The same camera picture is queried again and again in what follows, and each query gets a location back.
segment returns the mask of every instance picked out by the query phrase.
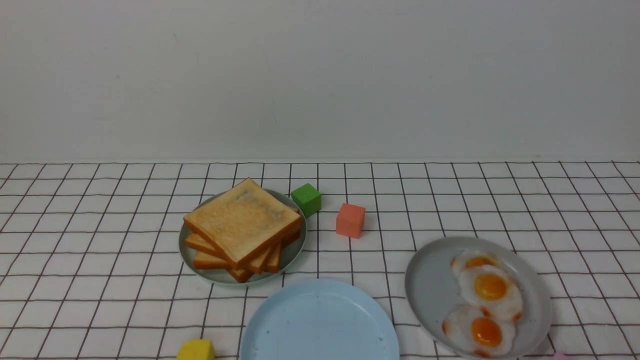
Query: orange cube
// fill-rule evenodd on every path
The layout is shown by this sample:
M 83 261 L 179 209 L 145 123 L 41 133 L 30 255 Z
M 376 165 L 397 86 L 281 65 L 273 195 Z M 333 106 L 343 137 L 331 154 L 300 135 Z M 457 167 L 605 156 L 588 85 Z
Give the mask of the orange cube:
M 342 204 L 335 219 L 335 232 L 338 235 L 359 239 L 364 226 L 364 213 L 365 208 L 361 206 Z

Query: egg yolk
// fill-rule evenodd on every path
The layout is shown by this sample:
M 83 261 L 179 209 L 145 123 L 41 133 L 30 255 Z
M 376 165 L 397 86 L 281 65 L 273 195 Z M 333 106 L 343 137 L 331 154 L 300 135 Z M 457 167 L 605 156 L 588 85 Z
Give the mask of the egg yolk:
M 476 266 L 483 265 L 492 265 L 495 266 L 495 262 L 486 256 L 476 256 L 475 258 L 469 259 L 465 264 L 467 268 L 474 268 Z
M 476 277 L 474 288 L 482 299 L 498 300 L 507 293 L 507 282 L 499 275 L 484 274 Z
M 471 323 L 474 341 L 484 347 L 496 347 L 502 343 L 502 331 L 489 318 L 477 318 Z

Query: green cube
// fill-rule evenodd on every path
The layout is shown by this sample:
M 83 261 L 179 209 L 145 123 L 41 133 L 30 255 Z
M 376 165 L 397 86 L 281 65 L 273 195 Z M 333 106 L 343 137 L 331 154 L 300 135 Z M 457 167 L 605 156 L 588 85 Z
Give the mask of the green cube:
M 293 190 L 291 197 L 300 209 L 302 209 L 302 212 L 307 218 L 320 211 L 322 207 L 322 194 L 311 186 L 311 184 L 304 184 Z

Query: toy block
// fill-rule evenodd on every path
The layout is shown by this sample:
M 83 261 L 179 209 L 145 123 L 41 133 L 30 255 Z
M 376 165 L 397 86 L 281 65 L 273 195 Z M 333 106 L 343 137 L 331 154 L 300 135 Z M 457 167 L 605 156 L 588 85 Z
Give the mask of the toy block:
M 191 340 L 182 344 L 176 360 L 214 360 L 216 351 L 210 340 Z
M 291 198 L 302 209 L 305 217 L 310 217 L 317 213 L 322 207 L 322 194 L 311 186 L 311 184 L 304 184 L 293 190 Z
M 338 235 L 359 239 L 364 226 L 365 211 L 361 206 L 342 204 L 335 219 L 335 232 Z

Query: empty plate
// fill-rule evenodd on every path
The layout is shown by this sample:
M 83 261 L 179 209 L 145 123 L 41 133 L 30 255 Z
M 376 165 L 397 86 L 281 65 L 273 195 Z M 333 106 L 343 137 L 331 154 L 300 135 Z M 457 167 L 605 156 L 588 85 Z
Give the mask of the empty plate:
M 412 257 L 406 269 L 404 287 L 409 305 L 418 321 L 434 340 L 468 359 L 477 355 L 462 351 L 442 331 L 442 322 L 451 311 L 466 304 L 451 272 L 451 261 L 464 250 L 480 250 L 496 255 L 518 279 L 524 310 L 516 323 L 511 351 L 494 359 L 514 359 L 534 350 L 551 326 L 551 301 L 545 283 L 529 264 L 516 254 L 478 238 L 443 238 L 427 244 Z
M 255 312 L 240 360 L 398 360 L 394 326 L 364 291 L 318 279 L 288 286 Z

